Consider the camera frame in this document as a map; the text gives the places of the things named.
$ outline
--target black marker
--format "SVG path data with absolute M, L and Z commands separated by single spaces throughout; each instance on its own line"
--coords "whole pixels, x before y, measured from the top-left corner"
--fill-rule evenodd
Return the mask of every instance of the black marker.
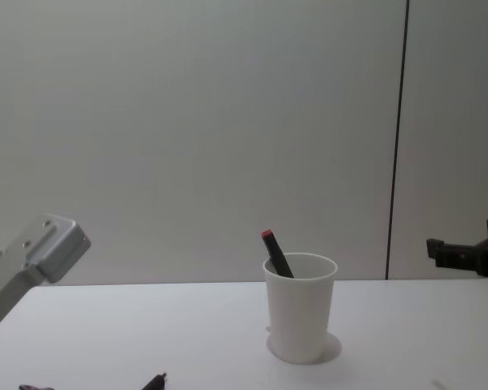
M 153 378 L 150 383 L 143 388 L 143 390 L 163 390 L 164 378 L 166 378 L 166 372 Z
M 290 265 L 285 260 L 285 256 L 282 253 L 280 246 L 278 246 L 273 232 L 271 230 L 263 232 L 262 240 L 264 240 L 264 244 L 266 244 L 266 248 L 268 248 L 271 263 L 275 267 L 275 270 L 277 270 L 277 274 L 286 278 L 294 278 Z

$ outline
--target cup rim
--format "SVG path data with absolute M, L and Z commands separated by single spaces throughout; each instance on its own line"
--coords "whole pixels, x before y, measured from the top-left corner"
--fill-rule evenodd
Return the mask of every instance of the cup rim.
M 333 264 L 334 266 L 334 271 L 329 273 L 329 274 L 326 274 L 326 275 L 323 275 L 323 276 L 317 276 L 316 278 L 288 278 L 286 276 L 280 276 L 278 274 L 274 274 L 272 273 L 268 268 L 266 268 L 266 264 L 270 261 L 270 258 L 267 259 L 265 262 L 262 263 L 262 269 L 264 270 L 264 272 L 268 275 L 270 275 L 271 277 L 273 278 L 278 278 L 278 279 L 281 279 L 281 280 L 307 280 L 307 281 L 317 281 L 317 280 L 322 280 L 322 279 L 327 279 L 329 278 L 330 276 L 333 276 L 334 274 L 336 274 L 336 272 L 338 271 L 338 264 L 334 261 L 334 260 L 331 260 L 330 258 L 327 258 L 326 256 L 322 256 L 321 254 L 316 254 L 316 253 L 308 253 L 308 252 L 289 252 L 289 253 L 284 253 L 285 256 L 289 256 L 289 255 L 304 255 L 304 256 L 314 256 L 314 257 L 317 257 L 317 258 L 321 258 L 327 262 L 330 262 L 331 264 Z

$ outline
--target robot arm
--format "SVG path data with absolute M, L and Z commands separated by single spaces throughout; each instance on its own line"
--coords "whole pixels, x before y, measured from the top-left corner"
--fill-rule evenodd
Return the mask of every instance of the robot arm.
M 0 250 L 0 322 L 32 287 L 56 283 L 90 247 L 72 219 L 44 214 Z

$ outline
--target cup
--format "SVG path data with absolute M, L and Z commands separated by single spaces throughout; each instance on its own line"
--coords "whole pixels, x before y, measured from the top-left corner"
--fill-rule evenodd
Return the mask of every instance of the cup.
M 294 278 L 263 264 L 268 289 L 270 346 L 284 362 L 310 364 L 324 352 L 336 263 L 312 253 L 286 253 Z

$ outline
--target white table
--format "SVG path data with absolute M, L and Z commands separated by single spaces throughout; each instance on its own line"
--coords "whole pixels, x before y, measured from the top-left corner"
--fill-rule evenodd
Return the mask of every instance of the white table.
M 342 353 L 266 349 L 262 283 L 35 288 L 0 324 L 0 390 L 488 390 L 488 279 L 335 284 Z

